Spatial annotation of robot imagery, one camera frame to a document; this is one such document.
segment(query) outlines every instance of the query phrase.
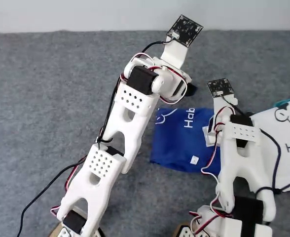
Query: wooden base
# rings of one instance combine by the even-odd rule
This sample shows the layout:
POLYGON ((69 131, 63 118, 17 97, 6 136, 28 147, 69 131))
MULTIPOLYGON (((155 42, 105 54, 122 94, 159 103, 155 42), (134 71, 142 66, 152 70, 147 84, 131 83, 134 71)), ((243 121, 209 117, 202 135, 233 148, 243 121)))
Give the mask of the wooden base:
POLYGON ((49 237, 57 237, 58 234, 60 233, 61 229, 62 229, 62 224, 58 224, 55 229, 50 233, 49 237))

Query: white 3d-printed bracket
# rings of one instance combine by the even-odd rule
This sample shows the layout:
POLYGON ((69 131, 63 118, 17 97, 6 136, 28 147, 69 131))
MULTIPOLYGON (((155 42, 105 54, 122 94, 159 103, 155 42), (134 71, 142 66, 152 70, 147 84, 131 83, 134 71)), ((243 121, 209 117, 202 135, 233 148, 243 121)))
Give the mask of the white 3d-printed bracket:
MULTIPOLYGON (((252 127, 227 122, 224 126, 220 144, 221 171, 216 193, 220 192, 219 201, 228 213, 233 210, 235 204, 233 183, 236 177, 245 178, 252 192, 270 186, 261 155, 260 133, 256 125, 252 127), (236 139, 247 140, 246 147, 238 148, 236 139)), ((276 214, 273 192, 262 190, 257 199, 264 203, 263 220, 272 221, 276 214)))
POLYGON ((158 99, 158 94, 144 95, 123 82, 119 85, 103 139, 109 140, 117 132, 123 133, 126 158, 123 174, 127 173, 133 164, 158 99), (128 116, 129 110, 135 113, 132 119, 128 116))
POLYGON ((119 154, 111 156, 107 147, 92 145, 82 169, 72 180, 61 201, 57 219, 63 221, 78 200, 84 198, 88 205, 87 221, 82 228, 81 237, 94 233, 107 208, 112 187, 122 171, 125 158, 119 154))

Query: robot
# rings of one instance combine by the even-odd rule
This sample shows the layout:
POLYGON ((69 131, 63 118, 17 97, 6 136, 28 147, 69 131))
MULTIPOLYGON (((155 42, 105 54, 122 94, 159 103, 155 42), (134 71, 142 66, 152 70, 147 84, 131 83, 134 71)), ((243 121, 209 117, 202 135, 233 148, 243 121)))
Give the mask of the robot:
MULTIPOLYGON (((102 237, 99 222, 107 208, 111 189, 120 174, 126 174, 138 153, 142 135, 159 99, 176 104, 192 93, 191 77, 181 70, 188 47, 203 27, 181 15, 167 32, 166 41, 154 42, 135 54, 126 65, 114 88, 109 110, 96 143, 80 162, 82 169, 65 184, 61 204, 51 209, 63 228, 58 237, 102 237), (153 44, 165 45, 160 58, 145 51, 153 44), (117 132, 124 135, 124 153, 110 146, 117 132), (85 213, 76 206, 84 198, 85 213)), ((214 114, 203 128, 207 146, 221 147, 221 172, 216 198, 210 206, 191 212, 190 226, 183 226, 177 236, 198 237, 269 237, 272 229, 264 225, 276 214, 273 190, 264 171, 260 151, 261 131, 251 118, 236 115, 237 99, 226 79, 208 83, 214 99, 214 114), (233 181, 244 177, 257 199, 235 197, 233 181), (213 204, 219 201, 222 208, 213 204)))

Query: perforated plate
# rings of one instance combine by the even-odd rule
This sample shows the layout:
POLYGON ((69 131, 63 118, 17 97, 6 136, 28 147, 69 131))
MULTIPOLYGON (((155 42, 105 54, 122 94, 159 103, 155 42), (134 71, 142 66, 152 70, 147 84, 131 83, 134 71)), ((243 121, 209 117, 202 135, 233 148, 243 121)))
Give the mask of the perforated plate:
POLYGON ((146 116, 152 109, 152 106, 156 105, 158 95, 144 95, 128 85, 121 83, 114 100, 134 113, 146 116))
POLYGON ((231 137, 252 142, 259 141, 260 132, 256 127, 231 122, 229 123, 229 126, 230 129, 228 129, 227 132, 230 131, 231 137))
POLYGON ((95 146, 92 149, 91 154, 87 158, 89 169, 99 178, 107 177, 113 169, 117 170, 117 167, 121 166, 121 161, 109 155, 107 152, 98 150, 95 146))

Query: black cable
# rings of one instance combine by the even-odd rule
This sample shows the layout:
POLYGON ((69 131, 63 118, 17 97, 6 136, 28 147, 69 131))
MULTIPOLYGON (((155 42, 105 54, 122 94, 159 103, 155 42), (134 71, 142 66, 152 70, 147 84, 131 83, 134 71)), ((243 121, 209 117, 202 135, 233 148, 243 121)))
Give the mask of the black cable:
POLYGON ((150 47, 152 47, 153 45, 155 44, 168 44, 170 43, 171 41, 173 41, 174 39, 171 39, 170 41, 155 41, 153 43, 150 43, 149 45, 147 45, 143 50, 142 50, 142 53, 145 53, 146 50, 148 50, 150 47))
POLYGON ((65 167, 64 169, 62 169, 49 183, 48 185, 32 200, 29 202, 29 204, 23 209, 23 211, 21 212, 21 219, 20 219, 20 229, 19 229, 19 233, 17 234, 17 237, 20 236, 21 232, 22 232, 22 226, 23 226, 23 217, 25 215, 25 212, 27 211, 27 209, 58 179, 58 177, 60 177, 65 171, 67 171, 70 168, 73 168, 77 165, 80 165, 82 163, 85 162, 86 159, 83 159, 82 161, 79 161, 75 164, 71 164, 67 167, 65 167))
POLYGON ((110 139, 109 141, 106 141, 106 140, 103 140, 102 137, 105 133, 105 128, 108 124, 108 120, 109 120, 109 117, 110 117, 110 113, 111 113, 111 108, 112 108, 112 105, 113 105, 113 101, 114 101, 114 97, 116 95, 116 92, 117 92, 117 89, 119 87, 119 84, 120 84, 120 80, 121 78, 119 78, 116 82, 116 85, 113 89, 113 92, 112 92, 112 95, 111 95, 111 99, 110 99, 110 103, 109 103, 109 107, 108 107, 108 111, 107 111, 107 115, 106 115, 106 119, 105 119, 105 122, 104 122, 104 125, 101 127, 100 131, 99 131, 99 136, 97 137, 97 143, 98 143, 98 146, 100 145, 100 142, 110 142, 112 139, 110 139))
POLYGON ((223 98, 224 101, 226 101, 231 107, 233 107, 235 110, 237 110, 241 115, 248 117, 247 115, 245 115, 245 113, 243 111, 241 111, 236 105, 233 105, 232 103, 230 103, 229 101, 227 101, 225 99, 225 97, 223 95, 221 95, 221 97, 223 98))

